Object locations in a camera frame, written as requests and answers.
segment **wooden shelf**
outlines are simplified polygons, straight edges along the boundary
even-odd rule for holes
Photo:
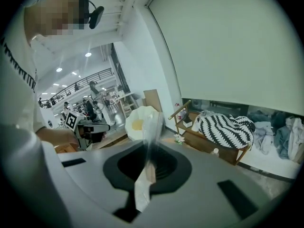
[[[202,152],[211,153],[215,148],[218,148],[219,157],[228,163],[235,165],[236,159],[238,158],[237,149],[227,149],[220,145],[217,145],[207,139],[195,136],[189,132],[183,134],[185,138],[185,143],[190,145],[192,148],[197,149]]]
[[[193,125],[193,123],[194,123],[195,118],[198,116],[198,114],[199,114],[199,113],[189,112],[189,118],[190,118],[190,120],[192,120],[192,125]],[[181,129],[185,130],[186,132],[189,132],[189,133],[191,133],[191,134],[193,134],[193,135],[196,135],[196,136],[198,136],[198,137],[200,137],[200,138],[204,138],[204,139],[206,138],[206,137],[205,137],[204,135],[202,135],[201,133],[192,131],[192,130],[191,130],[192,126],[191,126],[191,127],[188,127],[188,128],[185,127],[184,124],[183,124],[183,122],[182,122],[182,120],[180,120],[180,121],[176,124],[176,127],[181,128]]]

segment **metal railing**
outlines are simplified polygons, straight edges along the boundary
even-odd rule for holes
[[[76,91],[89,87],[89,83],[91,81],[94,81],[95,83],[98,84],[110,76],[113,76],[111,68],[108,68],[106,70],[100,71],[95,74],[92,74],[86,78],[83,78],[83,79],[69,85],[68,87],[65,87],[63,90],[59,91],[56,95],[51,97],[49,100],[41,101],[42,105],[49,108],[49,107],[55,105],[56,103],[58,103],[59,101],[63,100],[67,96],[72,95]]]

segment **striped cushion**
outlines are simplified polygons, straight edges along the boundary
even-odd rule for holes
[[[196,118],[199,132],[224,147],[241,149],[253,144],[254,123],[245,116],[234,118],[222,114]]]

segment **gray clothing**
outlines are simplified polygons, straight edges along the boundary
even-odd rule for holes
[[[254,132],[254,143],[256,148],[263,154],[268,154],[273,146],[273,135],[270,122],[256,122]]]
[[[287,126],[279,128],[276,132],[274,144],[281,159],[288,159],[289,136],[290,129]]]
[[[253,121],[254,123],[256,123],[256,122],[270,122],[270,117],[268,115],[264,114],[260,110],[257,110],[256,112],[249,113],[248,118],[251,121]]]

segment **white bottle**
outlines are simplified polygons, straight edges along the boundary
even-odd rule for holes
[[[210,154],[216,155],[219,157],[219,149],[215,148]]]

